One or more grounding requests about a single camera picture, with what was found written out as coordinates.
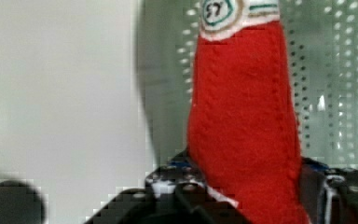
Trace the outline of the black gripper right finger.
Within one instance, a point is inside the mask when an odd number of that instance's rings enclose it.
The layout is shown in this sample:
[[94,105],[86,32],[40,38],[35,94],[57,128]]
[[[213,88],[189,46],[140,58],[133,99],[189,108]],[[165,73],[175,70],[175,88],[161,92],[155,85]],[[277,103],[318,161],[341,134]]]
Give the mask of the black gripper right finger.
[[300,201],[311,224],[358,224],[358,170],[303,158]]

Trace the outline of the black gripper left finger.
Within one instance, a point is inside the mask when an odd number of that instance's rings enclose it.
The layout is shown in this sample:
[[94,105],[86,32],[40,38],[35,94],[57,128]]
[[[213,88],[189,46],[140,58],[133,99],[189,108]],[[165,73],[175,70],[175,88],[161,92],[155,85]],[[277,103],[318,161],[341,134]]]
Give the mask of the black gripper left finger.
[[228,202],[216,200],[187,151],[125,189],[84,224],[249,224]]

